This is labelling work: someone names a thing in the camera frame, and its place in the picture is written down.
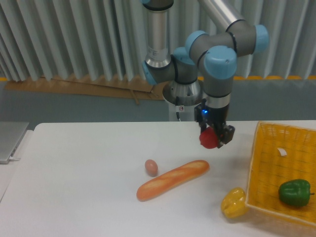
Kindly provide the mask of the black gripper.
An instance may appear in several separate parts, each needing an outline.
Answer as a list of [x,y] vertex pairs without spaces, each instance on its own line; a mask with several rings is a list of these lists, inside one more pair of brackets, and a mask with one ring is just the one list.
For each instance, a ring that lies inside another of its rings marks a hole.
[[194,108],[194,118],[200,126],[200,133],[202,134],[207,126],[216,130],[217,148],[231,142],[235,133],[235,127],[226,124],[228,110],[229,104],[221,108],[212,108],[206,105],[206,99],[202,99],[202,102]]

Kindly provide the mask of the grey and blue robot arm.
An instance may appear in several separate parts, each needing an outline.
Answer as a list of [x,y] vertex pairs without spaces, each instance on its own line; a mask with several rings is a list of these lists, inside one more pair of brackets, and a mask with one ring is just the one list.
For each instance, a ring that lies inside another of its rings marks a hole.
[[250,25],[225,0],[202,0],[200,5],[220,29],[209,35],[191,33],[183,47],[169,50],[171,0],[144,0],[148,11],[148,48],[142,63],[149,84],[165,82],[163,98],[172,120],[194,120],[199,140],[207,149],[229,143],[235,128],[226,123],[237,58],[264,51],[269,33],[263,25]]

